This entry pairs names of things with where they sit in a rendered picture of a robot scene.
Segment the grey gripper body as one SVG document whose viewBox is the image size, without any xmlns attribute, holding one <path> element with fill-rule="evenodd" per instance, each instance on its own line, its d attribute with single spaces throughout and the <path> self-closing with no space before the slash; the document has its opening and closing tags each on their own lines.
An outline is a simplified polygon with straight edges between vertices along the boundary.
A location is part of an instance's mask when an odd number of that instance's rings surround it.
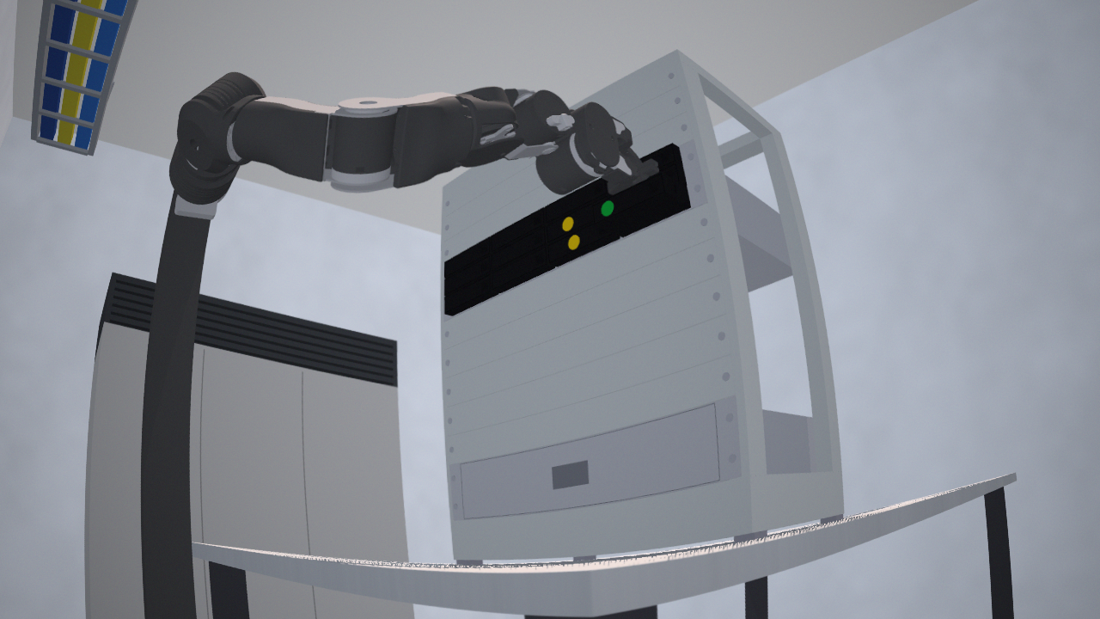
<svg viewBox="0 0 1100 619">
<path fill-rule="evenodd" d="M 569 110 L 575 120 L 572 131 L 553 142 L 558 150 L 536 156 L 535 162 L 544 187 L 560 195 L 598 179 L 610 172 L 610 166 L 620 163 L 615 122 L 608 110 L 594 102 Z"/>
</svg>

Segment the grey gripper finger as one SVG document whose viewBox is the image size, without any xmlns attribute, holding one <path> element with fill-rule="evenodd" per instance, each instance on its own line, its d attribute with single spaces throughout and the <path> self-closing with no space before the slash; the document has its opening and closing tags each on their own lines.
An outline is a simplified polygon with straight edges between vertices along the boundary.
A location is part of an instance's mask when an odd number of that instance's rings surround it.
<svg viewBox="0 0 1100 619">
<path fill-rule="evenodd" d="M 623 156 L 620 153 L 620 163 L 616 166 L 610 166 L 610 172 L 604 174 L 601 179 L 608 181 L 608 194 L 614 195 L 625 191 L 625 189 L 632 187 L 632 185 L 649 179 L 649 177 L 657 174 L 657 172 L 659 172 L 659 168 L 653 164 L 650 164 L 637 173 L 637 166 L 630 162 L 630 157 Z"/>
<path fill-rule="evenodd" d="M 637 166 L 638 172 L 644 169 L 645 166 L 649 166 L 650 164 L 657 166 L 657 162 L 653 161 L 653 158 L 649 158 L 649 161 L 645 162 L 640 161 L 635 151 L 630 150 L 630 146 L 632 146 L 632 134 L 630 133 L 630 131 L 627 128 L 625 128 L 624 123 L 622 123 L 622 121 L 619 121 L 618 119 L 614 117 L 612 117 L 612 119 L 615 122 L 618 145 L 620 146 L 622 155 L 630 157 L 630 162 L 632 162 L 632 164 Z"/>
</svg>

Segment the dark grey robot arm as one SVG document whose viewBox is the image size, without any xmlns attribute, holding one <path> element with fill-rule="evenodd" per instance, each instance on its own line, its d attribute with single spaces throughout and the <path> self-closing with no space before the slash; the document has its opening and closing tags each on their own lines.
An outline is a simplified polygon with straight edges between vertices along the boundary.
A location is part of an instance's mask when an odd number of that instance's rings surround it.
<svg viewBox="0 0 1100 619">
<path fill-rule="evenodd" d="M 175 214 L 212 220 L 239 167 L 251 161 L 331 181 L 336 191 L 369 194 L 413 187 L 461 165 L 544 156 L 574 122 L 547 90 L 484 87 L 319 106 L 266 97 L 252 78 L 227 73 L 178 114 L 169 166 Z"/>
</svg>

